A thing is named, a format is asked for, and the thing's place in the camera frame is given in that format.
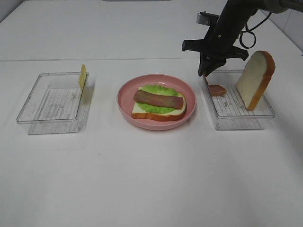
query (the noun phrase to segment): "white table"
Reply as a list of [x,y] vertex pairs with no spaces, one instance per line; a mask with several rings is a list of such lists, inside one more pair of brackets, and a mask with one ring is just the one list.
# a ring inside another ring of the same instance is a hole
[[[196,24],[198,12],[219,15],[225,3],[25,1],[0,23],[0,61],[199,58],[199,53],[182,52],[182,42],[205,36],[208,27]],[[259,11],[249,26],[264,17]],[[255,33],[257,46],[250,53],[267,50],[277,56],[302,55],[270,21]],[[250,37],[244,42],[249,45]]]
[[[15,119],[38,74],[78,71],[82,63],[94,84],[86,128],[26,135]],[[213,128],[197,64],[0,62],[0,226],[302,226],[302,62],[276,59],[266,91],[276,119],[261,131]],[[197,111],[187,123],[147,131],[122,117],[119,88],[149,73],[192,86]]]

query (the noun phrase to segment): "white wall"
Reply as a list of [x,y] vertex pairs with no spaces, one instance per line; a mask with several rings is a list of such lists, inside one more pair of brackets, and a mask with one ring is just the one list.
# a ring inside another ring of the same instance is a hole
[[6,18],[22,0],[0,0],[0,22]]
[[272,14],[269,18],[293,43],[303,51],[303,13],[292,9]]

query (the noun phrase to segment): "sandwich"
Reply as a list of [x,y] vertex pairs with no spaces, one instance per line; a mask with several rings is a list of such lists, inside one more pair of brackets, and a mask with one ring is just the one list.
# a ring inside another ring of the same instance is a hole
[[247,110],[254,110],[272,75],[275,72],[275,61],[266,51],[256,51],[245,65],[236,88]]
[[139,87],[133,97],[132,118],[177,121],[186,111],[186,99],[177,90],[162,85]]

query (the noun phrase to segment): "yellow cheese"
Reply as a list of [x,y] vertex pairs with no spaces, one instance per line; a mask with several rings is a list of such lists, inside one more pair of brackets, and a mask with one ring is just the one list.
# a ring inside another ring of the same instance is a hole
[[81,72],[80,72],[80,76],[79,76],[79,85],[80,85],[80,88],[81,88],[81,92],[83,91],[83,88],[84,88],[84,84],[85,84],[85,80],[86,80],[86,75],[87,75],[87,72],[86,72],[85,65],[82,64],[82,66],[81,66]]

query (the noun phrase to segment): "black cable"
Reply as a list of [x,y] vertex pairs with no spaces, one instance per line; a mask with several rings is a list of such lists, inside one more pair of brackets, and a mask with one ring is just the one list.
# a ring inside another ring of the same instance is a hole
[[[240,42],[240,44],[241,44],[242,47],[244,47],[245,49],[250,49],[250,48],[252,48],[252,47],[254,47],[256,45],[257,37],[256,37],[256,35],[252,31],[255,30],[257,27],[259,27],[260,25],[262,25],[270,17],[270,15],[271,15],[271,12],[267,15],[267,17],[264,20],[262,20],[260,23],[258,23],[256,26],[254,26],[252,29],[249,29],[248,25],[246,23],[245,30],[241,31],[240,38],[239,38],[239,42]],[[243,34],[244,33],[249,33],[249,34],[251,34],[251,35],[254,36],[254,43],[252,44],[252,46],[248,47],[248,46],[246,46],[243,43]]]

